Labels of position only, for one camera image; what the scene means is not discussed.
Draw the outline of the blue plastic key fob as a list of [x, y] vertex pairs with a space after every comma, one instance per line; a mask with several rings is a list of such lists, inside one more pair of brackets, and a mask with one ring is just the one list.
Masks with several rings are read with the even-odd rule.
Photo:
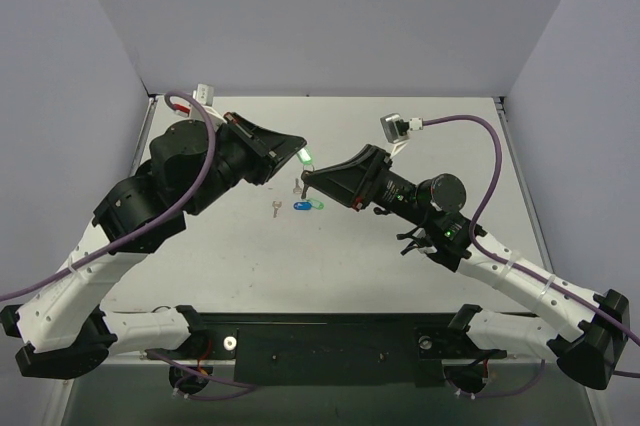
[[312, 209], [312, 205], [308, 201], [298, 201], [293, 204], [293, 208], [296, 211], [310, 211]]

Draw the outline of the small silver key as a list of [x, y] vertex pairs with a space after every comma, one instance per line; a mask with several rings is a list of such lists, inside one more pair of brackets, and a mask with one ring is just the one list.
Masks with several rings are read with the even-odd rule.
[[279, 212], [279, 209], [282, 207], [282, 202], [281, 201], [274, 201], [272, 203], [272, 208], [273, 208], [273, 218], [276, 218]]

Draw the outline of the dark grey key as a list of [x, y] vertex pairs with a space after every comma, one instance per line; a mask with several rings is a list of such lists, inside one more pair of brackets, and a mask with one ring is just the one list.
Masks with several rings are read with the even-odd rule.
[[302, 193], [302, 187], [300, 185], [300, 180], [298, 178], [295, 179], [295, 185], [293, 188], [293, 193], [294, 194], [301, 194]]

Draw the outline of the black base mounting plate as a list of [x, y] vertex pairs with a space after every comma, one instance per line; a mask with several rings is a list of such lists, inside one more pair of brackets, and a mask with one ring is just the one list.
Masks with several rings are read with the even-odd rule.
[[203, 313], [199, 332], [167, 355], [232, 360], [256, 386], [440, 385], [442, 364], [480, 363], [482, 350], [450, 329], [451, 313]]

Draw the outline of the green plastic key tag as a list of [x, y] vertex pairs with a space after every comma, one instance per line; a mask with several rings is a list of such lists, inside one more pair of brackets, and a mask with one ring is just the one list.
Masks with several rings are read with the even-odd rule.
[[306, 148], [302, 148], [297, 152], [297, 157], [301, 164], [303, 165], [312, 165], [313, 158], [309, 151]]

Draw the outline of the green framed key tag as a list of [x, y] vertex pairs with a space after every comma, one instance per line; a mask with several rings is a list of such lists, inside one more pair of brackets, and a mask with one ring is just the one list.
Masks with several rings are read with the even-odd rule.
[[324, 203], [317, 199], [308, 198], [307, 202], [311, 205], [311, 208], [315, 210], [323, 210], [325, 207]]

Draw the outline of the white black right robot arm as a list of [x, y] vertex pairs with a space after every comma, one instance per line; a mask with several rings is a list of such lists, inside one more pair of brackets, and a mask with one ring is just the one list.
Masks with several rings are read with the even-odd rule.
[[448, 270], [475, 279], [526, 309], [525, 315], [468, 305], [450, 327], [449, 348], [468, 355], [497, 350], [553, 361], [575, 382], [605, 389], [629, 335], [627, 298], [576, 286], [536, 266], [461, 213], [462, 182], [441, 174], [414, 184], [392, 172], [383, 149], [367, 145], [355, 157], [301, 181], [337, 203], [377, 215], [396, 215], [413, 224], [404, 234], [407, 251], [418, 251]]

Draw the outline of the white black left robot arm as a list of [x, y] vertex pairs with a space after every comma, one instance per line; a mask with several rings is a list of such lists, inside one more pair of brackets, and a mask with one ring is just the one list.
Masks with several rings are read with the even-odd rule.
[[150, 158], [117, 183], [94, 211], [62, 278], [22, 305], [1, 311], [8, 336], [22, 340], [15, 359], [25, 377], [74, 379], [108, 357], [162, 349], [192, 358], [208, 330], [191, 306], [159, 312], [101, 309], [107, 293], [136, 264], [240, 181], [262, 185], [298, 151], [304, 138], [261, 128], [227, 113], [209, 130], [187, 119], [154, 138]]

